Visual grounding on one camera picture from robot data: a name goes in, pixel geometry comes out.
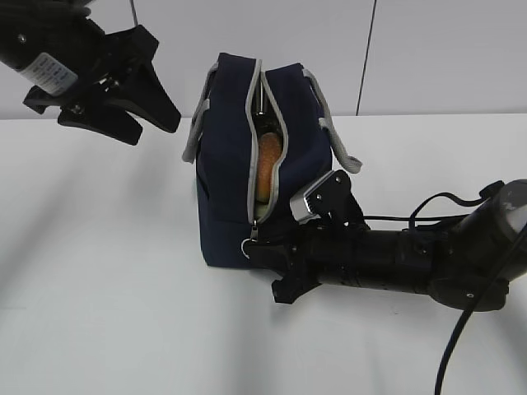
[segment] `gray zipper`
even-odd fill
[[[256,127],[254,126],[252,106],[254,93],[259,84],[261,70],[262,61],[257,60],[256,65],[254,66],[253,79],[250,82],[249,92],[247,94],[247,99],[245,100],[245,115],[252,135],[249,179],[247,183],[247,218],[249,218],[249,223],[251,225],[254,225],[254,200],[256,194],[256,177],[258,176],[258,135],[256,134]]]
[[[256,193],[256,177],[257,173],[254,172],[251,173],[252,179],[250,180],[250,193],[248,195],[248,207],[250,207],[249,210],[249,223],[253,226],[253,233],[258,234],[258,225],[263,224],[268,218],[273,214],[274,208],[277,205],[278,202],[278,195],[280,192],[280,166],[282,165],[283,161],[287,157],[287,150],[289,148],[289,134],[287,132],[287,126],[285,121],[283,120],[283,115],[280,109],[278,108],[278,103],[276,99],[274,98],[274,94],[271,91],[271,87],[268,84],[267,77],[265,76],[265,73],[262,72],[260,75],[259,83],[261,83],[261,90],[264,93],[265,96],[267,96],[269,103],[271,104],[273,108],[273,112],[276,114],[278,124],[280,125],[280,132],[282,133],[282,140],[283,140],[283,147],[282,147],[282,154],[280,155],[280,158],[278,159],[277,163],[273,167],[273,173],[271,176],[271,197],[269,199],[269,204],[267,211],[265,214],[259,218],[258,220],[254,217],[254,202],[255,202],[255,193]],[[256,137],[256,151],[258,151],[258,137]],[[258,153],[256,154],[256,166],[258,166]]]

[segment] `bread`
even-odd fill
[[[276,133],[265,133],[259,138],[258,178],[256,181],[256,200],[258,202],[269,203],[273,167],[281,155],[282,141]]]

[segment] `white sticker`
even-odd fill
[[[49,53],[41,53],[21,75],[51,96],[60,96],[77,80],[78,75],[60,63]]]

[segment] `navy blue bag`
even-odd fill
[[[208,73],[192,121],[184,161],[196,161],[199,224],[205,261],[212,267],[252,268],[242,251],[251,237],[269,238],[297,226],[289,206],[295,193],[341,166],[357,173],[334,130],[319,85],[301,64],[261,72],[256,59],[220,54]],[[259,143],[254,98],[260,89],[279,125],[283,150],[273,168],[271,198],[255,215]]]

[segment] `gray bag handle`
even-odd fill
[[[333,125],[328,101],[326,100],[324,94],[322,93],[322,90],[320,89],[319,82],[316,81],[315,76],[306,68],[304,69],[304,77],[310,80],[313,92],[315,93],[315,96],[319,101],[320,105],[322,105],[324,117],[319,119],[319,124],[320,127],[328,133],[329,141],[331,143],[331,147],[333,148],[333,153],[335,154],[335,157],[338,160],[338,163],[349,173],[359,173],[361,171],[362,162],[360,162],[355,156],[350,156],[347,153],[346,147],[344,146],[342,140],[340,139],[340,136],[335,130],[335,126]]]
[[[211,108],[211,101],[208,98],[210,93],[210,82],[212,80],[212,75],[217,71],[218,63],[214,63],[212,68],[208,71],[207,80],[205,86],[203,87],[203,92],[199,99],[198,107],[194,112],[192,117],[192,123],[190,127],[189,140],[187,141],[187,146],[183,152],[183,162],[194,163],[196,160],[196,155],[198,154],[198,145],[201,136],[203,135],[203,116],[208,109]]]

